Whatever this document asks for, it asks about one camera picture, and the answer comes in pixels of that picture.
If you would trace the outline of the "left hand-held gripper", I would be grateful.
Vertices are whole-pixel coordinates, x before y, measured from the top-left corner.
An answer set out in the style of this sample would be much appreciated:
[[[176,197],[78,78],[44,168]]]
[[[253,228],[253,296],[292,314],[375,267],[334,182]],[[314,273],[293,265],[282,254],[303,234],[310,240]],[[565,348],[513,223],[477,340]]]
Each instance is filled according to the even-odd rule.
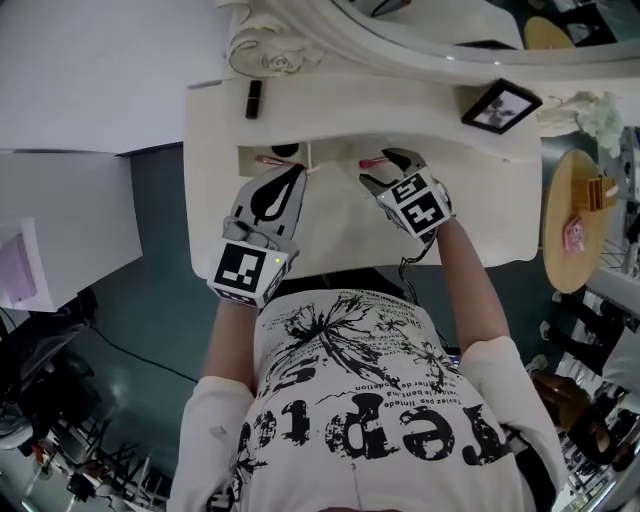
[[[287,165],[240,188],[210,259],[207,286],[219,298],[254,308],[269,302],[299,254],[291,238],[306,184],[306,168]]]

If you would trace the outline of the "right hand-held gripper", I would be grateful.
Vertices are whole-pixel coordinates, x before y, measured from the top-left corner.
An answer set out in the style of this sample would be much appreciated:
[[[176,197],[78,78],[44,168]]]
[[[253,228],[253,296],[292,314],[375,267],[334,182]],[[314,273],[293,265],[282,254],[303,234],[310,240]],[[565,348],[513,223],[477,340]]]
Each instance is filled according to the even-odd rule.
[[[451,219],[446,190],[425,168],[419,153],[397,147],[385,148],[382,153],[406,178],[398,184],[395,180],[385,183],[360,173],[359,181],[397,227],[418,239]]]

